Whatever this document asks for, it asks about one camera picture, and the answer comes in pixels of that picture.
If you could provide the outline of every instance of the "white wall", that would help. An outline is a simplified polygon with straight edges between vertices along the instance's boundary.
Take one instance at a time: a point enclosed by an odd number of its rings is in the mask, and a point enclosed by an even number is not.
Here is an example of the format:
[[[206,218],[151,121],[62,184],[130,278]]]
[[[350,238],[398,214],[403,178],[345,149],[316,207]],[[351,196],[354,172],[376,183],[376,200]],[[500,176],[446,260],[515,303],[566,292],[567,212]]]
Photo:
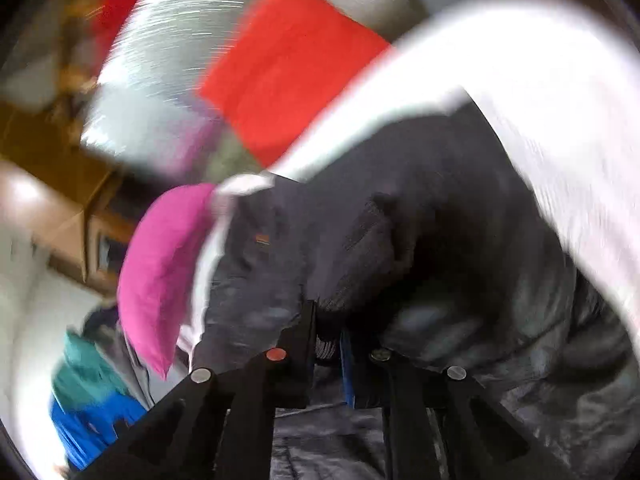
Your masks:
[[[36,284],[14,346],[14,443],[34,474],[60,480],[64,450],[49,418],[51,375],[62,356],[65,329],[81,329],[100,296],[46,270]]]
[[[0,417],[9,434],[14,430],[10,397],[15,334],[47,257],[25,234],[0,223]]]

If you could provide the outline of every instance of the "wooden furniture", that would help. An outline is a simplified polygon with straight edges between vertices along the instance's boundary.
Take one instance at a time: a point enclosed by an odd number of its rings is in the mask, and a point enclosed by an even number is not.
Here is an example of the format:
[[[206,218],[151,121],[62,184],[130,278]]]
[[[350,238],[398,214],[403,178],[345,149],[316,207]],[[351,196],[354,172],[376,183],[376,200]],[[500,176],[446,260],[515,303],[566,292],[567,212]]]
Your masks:
[[[76,266],[83,282],[105,279],[113,288],[117,276],[101,275],[94,249],[100,234],[126,243],[133,232],[132,222],[107,208],[121,178],[71,146],[66,131],[1,102],[0,132],[2,214]]]
[[[91,34],[89,22],[102,10],[98,0],[66,0],[57,49],[56,99],[50,107],[52,120],[66,133],[72,146],[80,143],[83,117],[81,109],[97,85],[96,67],[76,64],[74,49]]]

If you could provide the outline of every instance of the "gray fabric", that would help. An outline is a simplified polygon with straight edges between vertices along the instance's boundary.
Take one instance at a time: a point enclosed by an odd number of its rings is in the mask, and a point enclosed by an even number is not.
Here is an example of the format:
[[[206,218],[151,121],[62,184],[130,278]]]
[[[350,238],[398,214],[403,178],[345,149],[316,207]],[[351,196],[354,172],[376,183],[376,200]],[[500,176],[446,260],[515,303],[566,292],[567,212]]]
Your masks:
[[[129,346],[124,333],[118,323],[115,330],[101,326],[95,337],[95,347],[108,364],[120,375],[129,389],[129,393],[146,410],[150,410],[153,399],[148,388],[148,370],[131,359]]]
[[[138,354],[133,349],[133,346],[125,338],[127,349],[129,351],[129,359],[133,364],[136,374],[141,384],[144,384],[146,392],[151,398],[153,404],[162,399],[167,393],[169,393],[176,384],[183,380],[189,373],[188,366],[181,363],[178,358],[174,359],[174,364],[171,365],[166,375],[166,380],[162,380],[151,370],[148,370],[146,366],[140,361]]]

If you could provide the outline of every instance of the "silver rivet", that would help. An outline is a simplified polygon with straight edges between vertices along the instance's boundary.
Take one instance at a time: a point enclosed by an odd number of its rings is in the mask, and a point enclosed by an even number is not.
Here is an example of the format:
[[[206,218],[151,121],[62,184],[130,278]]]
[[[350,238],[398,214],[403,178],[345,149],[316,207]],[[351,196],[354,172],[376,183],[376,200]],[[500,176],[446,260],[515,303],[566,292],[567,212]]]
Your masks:
[[[191,380],[194,383],[206,383],[211,378],[211,372],[206,368],[198,368],[191,372]]]
[[[391,359],[391,350],[387,348],[376,348],[371,351],[371,358],[379,362],[389,361],[389,359]]]
[[[466,377],[466,370],[462,366],[450,366],[447,368],[447,375],[449,379],[461,381]]]

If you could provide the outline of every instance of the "white cloth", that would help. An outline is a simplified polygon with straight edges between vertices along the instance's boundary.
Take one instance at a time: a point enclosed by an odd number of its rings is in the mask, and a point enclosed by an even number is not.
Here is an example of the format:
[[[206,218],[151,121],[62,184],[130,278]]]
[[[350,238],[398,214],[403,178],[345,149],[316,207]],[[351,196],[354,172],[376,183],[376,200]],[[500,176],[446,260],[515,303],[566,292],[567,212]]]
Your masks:
[[[383,54],[271,168],[305,180],[411,114],[471,97],[565,250],[640,348],[640,55],[567,0],[467,0]]]

